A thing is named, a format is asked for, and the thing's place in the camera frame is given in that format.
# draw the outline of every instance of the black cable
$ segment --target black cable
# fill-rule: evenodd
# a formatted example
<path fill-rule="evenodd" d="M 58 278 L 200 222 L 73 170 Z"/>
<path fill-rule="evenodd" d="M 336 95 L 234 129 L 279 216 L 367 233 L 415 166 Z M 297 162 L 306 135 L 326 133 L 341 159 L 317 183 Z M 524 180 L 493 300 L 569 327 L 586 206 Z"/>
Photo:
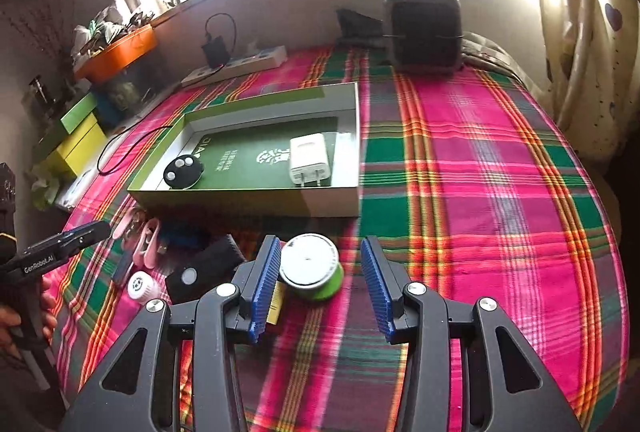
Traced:
<path fill-rule="evenodd" d="M 207 40 L 210 40 L 211 35 L 209 33 L 209 31 L 207 30 L 207 25 L 209 24 L 209 20 L 211 20 L 214 17 L 217 16 L 226 16 L 229 17 L 231 19 L 232 24 L 234 25 L 234 41 L 231 44 L 231 51 L 229 51 L 229 58 L 227 59 L 227 61 L 222 64 L 218 69 L 216 69 L 215 71 L 213 71 L 211 74 L 203 76 L 202 78 L 200 78 L 199 80 L 197 80 L 196 82 L 193 82 L 192 84 L 189 84 L 189 87 L 194 86 L 195 84 L 207 79 L 207 78 L 211 78 L 213 75 L 215 75 L 216 73 L 219 73 L 222 69 L 224 69 L 229 62 L 231 62 L 231 55 L 233 54 L 234 50 L 236 49 L 236 39 L 238 38 L 238 28 L 236 26 L 236 21 L 235 19 L 229 15 L 228 13 L 214 13 L 213 15 L 211 15 L 209 18 L 207 18 L 207 20 L 204 23 L 204 31 L 207 37 Z M 157 132 L 158 130 L 164 130 L 166 128 L 172 128 L 173 125 L 162 125 L 156 128 L 153 128 L 151 130 L 146 131 L 142 136 L 140 136 L 140 138 L 138 138 L 138 140 L 131 146 L 131 148 L 129 150 L 127 150 L 126 154 L 124 156 L 122 156 L 122 158 L 120 158 L 120 160 L 110 169 L 108 170 L 102 170 L 100 168 L 100 160 L 104 157 L 104 152 L 109 148 L 109 145 L 115 141 L 116 139 L 118 139 L 120 136 L 122 136 L 125 132 L 129 132 L 132 128 L 138 126 L 140 123 L 145 121 L 145 118 L 150 115 L 153 111 L 155 110 L 155 108 L 153 108 L 152 110 L 150 110 L 148 113 L 146 113 L 142 119 L 138 120 L 136 123 L 134 123 L 133 125 L 131 125 L 130 127 L 127 127 L 125 130 L 123 130 L 122 132 L 116 134 L 115 136 L 113 136 L 108 142 L 107 145 L 105 145 L 105 147 L 102 149 L 102 152 L 100 152 L 100 155 L 98 156 L 98 161 L 96 164 L 96 168 L 98 169 L 98 176 L 108 176 L 110 174 L 113 174 L 118 168 L 120 168 L 120 166 L 122 165 L 122 163 L 124 162 L 124 160 L 126 160 L 126 158 L 129 156 L 129 154 L 131 153 L 131 151 L 133 149 L 135 149 L 140 142 L 145 139 L 147 136 L 153 134 L 154 132 Z"/>
<path fill-rule="evenodd" d="M 226 16 L 229 17 L 229 19 L 231 20 L 231 24 L 234 25 L 234 41 L 231 44 L 231 51 L 229 51 L 229 60 L 231 60 L 231 55 L 234 53 L 234 50 L 236 49 L 236 38 L 238 37 L 238 27 L 236 26 L 236 21 L 235 19 L 229 15 L 228 13 L 214 13 L 213 15 L 211 15 L 209 18 L 206 19 L 205 23 L 204 23 L 204 36 L 207 39 L 207 41 L 211 40 L 211 33 L 209 33 L 209 30 L 207 29 L 207 26 L 209 25 L 209 20 L 211 20 L 212 18 L 216 18 L 217 16 Z"/>
<path fill-rule="evenodd" d="M 158 130 L 164 130 L 166 128 L 172 128 L 173 125 L 163 125 L 163 126 L 159 126 L 156 128 L 153 128 L 151 130 L 146 131 L 142 136 L 140 136 L 140 138 L 138 138 L 138 140 L 131 146 L 131 148 L 129 150 L 127 150 L 127 152 L 125 153 L 124 156 L 122 156 L 122 158 L 120 158 L 120 161 L 118 161 L 113 167 L 111 167 L 109 170 L 101 170 L 100 169 L 100 160 L 102 159 L 102 156 L 104 156 L 104 152 L 109 148 L 109 145 L 115 140 L 118 139 L 120 136 L 122 136 L 125 132 L 129 132 L 132 128 L 134 128 L 135 126 L 137 126 L 138 124 L 140 124 L 141 122 L 144 121 L 144 118 L 142 118 L 142 120 L 139 120 L 138 122 L 134 123 L 133 125 L 131 125 L 129 128 L 126 128 L 125 130 L 123 130 L 121 133 L 116 134 L 115 136 L 113 136 L 113 138 L 111 138 L 108 142 L 107 145 L 102 149 L 102 152 L 100 152 L 100 156 L 98 157 L 98 163 L 96 164 L 96 168 L 98 169 L 98 176 L 108 176 L 110 174 L 113 174 L 119 167 L 120 165 L 122 165 L 123 161 L 126 160 L 126 158 L 129 156 L 129 154 L 131 154 L 131 151 L 133 149 L 135 149 L 138 144 L 145 139 L 147 136 L 149 136 L 150 134 L 153 134 L 154 132 L 157 132 Z"/>

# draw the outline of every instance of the white cap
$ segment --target white cap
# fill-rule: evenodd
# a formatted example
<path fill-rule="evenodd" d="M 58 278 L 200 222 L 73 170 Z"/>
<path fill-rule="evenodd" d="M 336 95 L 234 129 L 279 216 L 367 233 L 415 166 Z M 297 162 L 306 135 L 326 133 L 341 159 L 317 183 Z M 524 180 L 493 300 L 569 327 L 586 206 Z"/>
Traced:
<path fill-rule="evenodd" d="M 129 279 L 127 285 L 129 297 L 138 304 L 144 305 L 160 295 L 160 286 L 151 275 L 144 271 L 137 271 Z"/>
<path fill-rule="evenodd" d="M 319 234 L 302 234 L 284 245 L 280 276 L 291 287 L 315 289 L 331 278 L 338 262 L 338 249 L 328 238 Z"/>

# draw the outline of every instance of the bed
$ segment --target bed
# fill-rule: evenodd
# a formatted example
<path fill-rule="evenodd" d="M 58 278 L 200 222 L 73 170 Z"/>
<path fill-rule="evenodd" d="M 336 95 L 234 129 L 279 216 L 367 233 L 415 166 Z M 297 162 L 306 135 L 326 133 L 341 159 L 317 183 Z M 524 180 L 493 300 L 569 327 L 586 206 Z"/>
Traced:
<path fill-rule="evenodd" d="M 390 431 L 406 348 L 378 332 L 358 245 L 377 235 L 446 298 L 495 298 L 555 377 L 585 430 L 618 396 L 628 359 L 628 311 L 620 257 L 600 203 L 564 137 L 510 78 L 470 66 L 449 79 L 407 76 L 383 52 L 324 47 L 280 68 L 183 89 L 162 102 L 111 157 L 181 113 L 256 94 L 357 80 L 362 132 L 361 217 L 212 220 L 253 258 L 260 236 L 314 231 L 337 243 L 346 272 L 323 304 L 288 296 L 278 325 L 254 348 L 238 347 L 252 431 Z M 134 204 L 127 184 L 162 133 L 118 171 L 97 178 L 68 221 L 116 223 Z M 52 338 L 72 401 L 139 309 L 110 282 L 122 255 L 107 240 L 53 271 L 59 325 Z M 153 274 L 161 280 L 162 274 Z M 191 344 L 182 351 L 180 420 L 192 426 Z M 452 346 L 451 430 L 462 420 L 460 351 Z"/>

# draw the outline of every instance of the pink object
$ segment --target pink object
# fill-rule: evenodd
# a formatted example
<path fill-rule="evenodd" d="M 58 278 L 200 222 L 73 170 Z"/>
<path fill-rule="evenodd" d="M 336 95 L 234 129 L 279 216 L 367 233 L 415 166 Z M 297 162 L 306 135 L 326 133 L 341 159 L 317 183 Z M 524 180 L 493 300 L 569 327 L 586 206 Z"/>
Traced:
<path fill-rule="evenodd" d="M 122 237 L 122 249 L 132 250 L 140 240 L 140 232 L 145 225 L 146 213 L 141 208 L 134 206 L 127 210 L 124 217 L 115 227 L 113 240 Z"/>
<path fill-rule="evenodd" d="M 160 220 L 153 218 L 146 222 L 140 234 L 140 240 L 133 251 L 133 263 L 142 268 L 153 269 L 158 262 L 158 235 Z"/>

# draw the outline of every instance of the blue object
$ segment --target blue object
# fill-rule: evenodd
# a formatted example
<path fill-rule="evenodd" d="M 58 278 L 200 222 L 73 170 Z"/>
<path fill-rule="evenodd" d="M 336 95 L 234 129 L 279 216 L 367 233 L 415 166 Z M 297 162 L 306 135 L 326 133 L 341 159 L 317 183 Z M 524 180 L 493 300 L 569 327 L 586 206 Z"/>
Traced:
<path fill-rule="evenodd" d="M 258 279 L 255 295 L 251 300 L 251 324 L 248 335 L 253 343 L 258 341 L 266 327 L 271 297 L 280 272 L 280 241 L 273 239 L 262 272 Z"/>
<path fill-rule="evenodd" d="M 102 90 L 95 86 L 91 86 L 89 90 L 95 98 L 95 113 L 96 118 L 98 119 L 98 124 L 104 130 L 111 130 L 119 126 L 125 119 L 124 112 L 118 110 Z"/>
<path fill-rule="evenodd" d="M 160 241 L 168 242 L 171 246 L 187 250 L 204 250 L 210 241 L 210 234 L 203 228 L 193 227 L 182 221 L 166 221 L 162 219 L 160 226 Z"/>
<path fill-rule="evenodd" d="M 373 312 L 376 315 L 378 329 L 385 335 L 386 341 L 391 342 L 396 332 L 391 295 L 380 273 L 380 267 L 374 256 L 369 241 L 364 238 L 360 245 L 360 261 L 367 290 L 371 298 Z"/>

